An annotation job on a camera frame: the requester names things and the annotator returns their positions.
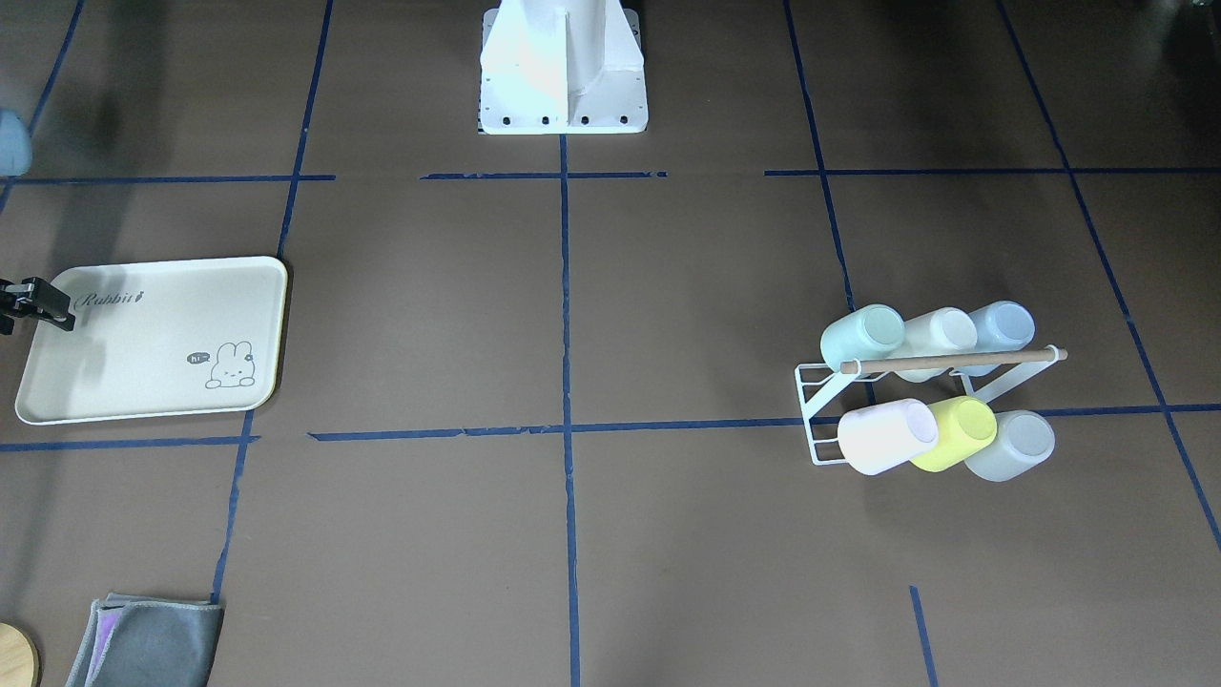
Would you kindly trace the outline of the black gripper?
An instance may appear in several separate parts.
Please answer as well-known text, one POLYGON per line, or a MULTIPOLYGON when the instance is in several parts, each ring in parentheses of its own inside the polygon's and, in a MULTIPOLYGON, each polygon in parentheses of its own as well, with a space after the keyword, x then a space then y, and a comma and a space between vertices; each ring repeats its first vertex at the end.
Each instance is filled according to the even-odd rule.
POLYGON ((16 318, 39 318, 42 322, 71 332, 74 315, 70 297, 42 278, 17 282, 1 279, 1 336, 11 336, 16 318))

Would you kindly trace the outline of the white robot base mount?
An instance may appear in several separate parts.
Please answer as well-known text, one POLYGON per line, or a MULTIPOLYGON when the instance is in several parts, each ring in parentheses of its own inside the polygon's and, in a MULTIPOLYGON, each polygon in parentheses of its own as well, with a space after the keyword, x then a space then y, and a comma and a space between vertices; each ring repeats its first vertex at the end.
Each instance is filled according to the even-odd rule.
POLYGON ((650 123, 641 21, 620 1, 502 1, 484 13, 479 131, 626 135, 650 123))

